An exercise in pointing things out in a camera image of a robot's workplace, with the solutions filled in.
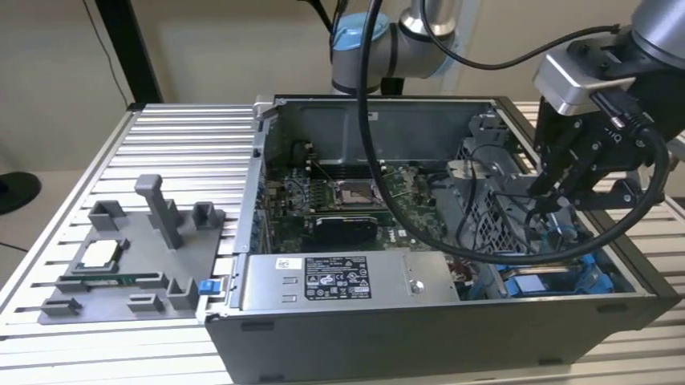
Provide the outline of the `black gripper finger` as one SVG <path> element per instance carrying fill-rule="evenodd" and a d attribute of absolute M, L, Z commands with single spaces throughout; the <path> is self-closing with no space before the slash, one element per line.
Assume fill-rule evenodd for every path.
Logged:
<path fill-rule="evenodd" d="M 534 197 L 543 197 L 553 193 L 555 184 L 563 173 L 566 160 L 563 158 L 549 158 L 542 162 L 537 179 L 533 181 L 529 193 Z"/>
<path fill-rule="evenodd" d="M 591 190 L 590 182 L 595 181 L 597 161 L 573 161 L 562 174 L 558 194 L 566 199 L 578 199 Z"/>

